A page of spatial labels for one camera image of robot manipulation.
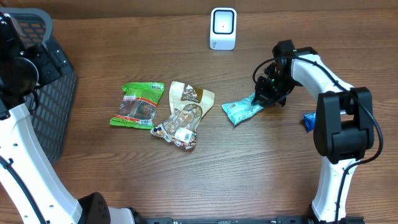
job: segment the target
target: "green snack bag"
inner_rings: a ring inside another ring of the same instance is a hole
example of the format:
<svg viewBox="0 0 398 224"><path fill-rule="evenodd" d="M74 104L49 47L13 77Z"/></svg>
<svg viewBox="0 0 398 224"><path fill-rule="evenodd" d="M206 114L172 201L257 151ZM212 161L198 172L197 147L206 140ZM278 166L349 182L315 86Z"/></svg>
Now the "green snack bag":
<svg viewBox="0 0 398 224"><path fill-rule="evenodd" d="M110 125L141 129L154 128L157 103L164 91L163 83L127 83L126 94Z"/></svg>

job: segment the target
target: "wooden table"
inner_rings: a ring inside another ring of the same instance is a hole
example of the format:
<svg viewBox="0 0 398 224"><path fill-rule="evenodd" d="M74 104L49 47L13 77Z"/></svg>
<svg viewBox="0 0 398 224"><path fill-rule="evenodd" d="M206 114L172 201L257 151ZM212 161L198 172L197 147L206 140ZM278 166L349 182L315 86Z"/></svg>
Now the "wooden table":
<svg viewBox="0 0 398 224"><path fill-rule="evenodd" d="M54 35L80 78L65 152L55 166L72 195L98 191L109 206L132 206L145 217L305 215L320 174L313 134L300 124L316 107L306 89L235 128L221 109L249 96L255 67L272 57L278 41L293 39L296 47L316 49L340 78L372 91L385 149L356 170L346 208L367 223L398 223L398 10L239 14L230 52L209 49L209 23L209 16L54 21ZM174 80L216 96L193 152L146 130L109 126L121 85L129 82L165 83L155 119L163 122ZM0 194L0 222L20 223Z"/></svg>

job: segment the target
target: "blue package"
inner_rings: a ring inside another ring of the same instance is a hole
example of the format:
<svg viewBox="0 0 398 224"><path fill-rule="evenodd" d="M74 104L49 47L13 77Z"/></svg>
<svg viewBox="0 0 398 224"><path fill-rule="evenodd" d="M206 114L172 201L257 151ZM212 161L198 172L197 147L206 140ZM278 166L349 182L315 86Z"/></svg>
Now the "blue package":
<svg viewBox="0 0 398 224"><path fill-rule="evenodd" d="M305 127L307 128L307 132L309 133L312 131L315 127L315 112L313 113L307 113L304 115L304 124Z"/></svg>
<svg viewBox="0 0 398 224"><path fill-rule="evenodd" d="M263 107L260 105L252 106L251 102L253 99L254 93L245 99L223 104L223 109L234 126L245 119L253 117L258 111L263 109Z"/></svg>

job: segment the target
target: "brown snack bag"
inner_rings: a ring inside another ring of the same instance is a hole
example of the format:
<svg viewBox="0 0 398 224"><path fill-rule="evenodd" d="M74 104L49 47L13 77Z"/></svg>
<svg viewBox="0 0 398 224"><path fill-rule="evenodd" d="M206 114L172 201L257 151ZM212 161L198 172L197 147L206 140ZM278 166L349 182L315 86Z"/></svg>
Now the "brown snack bag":
<svg viewBox="0 0 398 224"><path fill-rule="evenodd" d="M154 136L184 150L191 149L197 141L196 129L200 120L213 106L214 93L180 82L172 82L169 92L172 114L162 124L151 129Z"/></svg>

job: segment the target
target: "gray basket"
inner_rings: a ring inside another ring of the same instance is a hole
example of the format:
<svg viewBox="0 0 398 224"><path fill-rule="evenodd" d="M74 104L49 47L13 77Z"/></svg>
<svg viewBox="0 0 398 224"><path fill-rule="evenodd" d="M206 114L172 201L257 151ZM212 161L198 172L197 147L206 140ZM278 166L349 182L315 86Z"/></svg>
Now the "gray basket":
<svg viewBox="0 0 398 224"><path fill-rule="evenodd" d="M0 8L2 13L8 13L15 18L22 31L21 40L26 47L42 44L47 50L63 53L62 48L52 36L52 20L40 9ZM77 77L65 55L65 64L69 68L63 69L61 77L39 88L39 108L30 114L33 129L43 148L44 153L55 164L61 158L65 134L76 93ZM28 109L35 107L33 95L25 97Z"/></svg>

